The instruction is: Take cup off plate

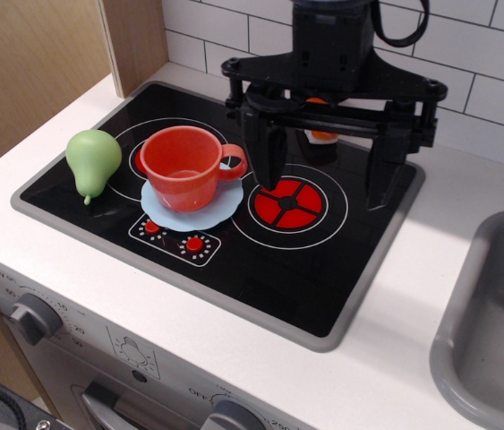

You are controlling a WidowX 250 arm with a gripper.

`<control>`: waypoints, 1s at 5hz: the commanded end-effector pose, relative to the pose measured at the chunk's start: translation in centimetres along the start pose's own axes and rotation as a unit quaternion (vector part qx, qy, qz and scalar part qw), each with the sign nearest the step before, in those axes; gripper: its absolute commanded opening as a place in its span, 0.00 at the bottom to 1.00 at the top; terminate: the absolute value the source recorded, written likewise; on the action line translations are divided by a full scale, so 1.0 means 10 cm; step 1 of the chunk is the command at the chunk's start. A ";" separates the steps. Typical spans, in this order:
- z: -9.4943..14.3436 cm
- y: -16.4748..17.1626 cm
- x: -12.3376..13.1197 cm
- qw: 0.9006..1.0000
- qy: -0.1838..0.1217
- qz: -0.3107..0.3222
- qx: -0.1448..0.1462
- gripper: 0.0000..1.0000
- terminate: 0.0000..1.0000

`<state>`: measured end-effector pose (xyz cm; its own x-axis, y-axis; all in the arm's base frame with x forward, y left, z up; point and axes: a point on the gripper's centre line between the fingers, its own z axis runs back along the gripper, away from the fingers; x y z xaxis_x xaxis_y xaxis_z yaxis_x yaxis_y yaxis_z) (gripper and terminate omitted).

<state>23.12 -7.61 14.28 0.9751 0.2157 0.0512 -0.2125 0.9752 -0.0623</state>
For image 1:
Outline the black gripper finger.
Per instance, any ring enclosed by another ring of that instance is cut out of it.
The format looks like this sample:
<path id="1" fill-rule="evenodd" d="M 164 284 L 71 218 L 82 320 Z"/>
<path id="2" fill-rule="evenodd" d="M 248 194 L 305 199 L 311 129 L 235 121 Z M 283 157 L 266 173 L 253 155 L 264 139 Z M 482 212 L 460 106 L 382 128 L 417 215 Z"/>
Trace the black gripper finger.
<path id="1" fill-rule="evenodd" d="M 379 125 L 378 134 L 372 138 L 367 161 L 365 190 L 370 211 L 389 203 L 405 165 L 413 124 L 413 103 L 389 101 L 383 114 L 388 120 Z"/>
<path id="2" fill-rule="evenodd" d="M 286 164 L 286 130 L 276 125 L 275 101 L 247 91 L 240 106 L 240 122 L 248 161 L 258 184 L 273 190 Z"/>

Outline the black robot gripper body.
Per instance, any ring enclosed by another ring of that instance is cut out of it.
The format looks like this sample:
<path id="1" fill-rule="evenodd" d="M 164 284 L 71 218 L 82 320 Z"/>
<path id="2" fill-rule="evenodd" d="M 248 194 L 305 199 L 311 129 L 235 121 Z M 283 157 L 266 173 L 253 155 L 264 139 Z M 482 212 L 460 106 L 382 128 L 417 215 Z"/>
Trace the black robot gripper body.
<path id="1" fill-rule="evenodd" d="M 245 93 L 254 91 L 275 101 L 276 125 L 339 134 L 361 129 L 373 138 L 388 120 L 383 114 L 387 102 L 412 102 L 407 154 L 432 146 L 436 109 L 447 87 L 389 64 L 373 45 L 375 39 L 391 47 L 416 43 L 431 15 L 429 2 L 421 7 L 423 18 L 416 29 L 393 39 L 383 29 L 378 1 L 295 1 L 289 52 L 232 57 L 221 65 L 230 82 L 228 114 L 241 126 L 240 106 Z M 327 105 L 308 103 L 309 98 L 321 98 Z"/>

